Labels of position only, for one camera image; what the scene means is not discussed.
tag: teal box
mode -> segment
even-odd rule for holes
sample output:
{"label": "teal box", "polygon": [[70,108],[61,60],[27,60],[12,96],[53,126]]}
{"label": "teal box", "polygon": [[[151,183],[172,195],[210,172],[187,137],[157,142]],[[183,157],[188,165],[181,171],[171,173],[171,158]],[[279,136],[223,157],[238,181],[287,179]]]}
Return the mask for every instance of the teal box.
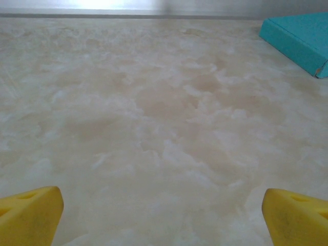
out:
{"label": "teal box", "polygon": [[312,76],[328,77],[328,12],[268,18],[260,37]]}

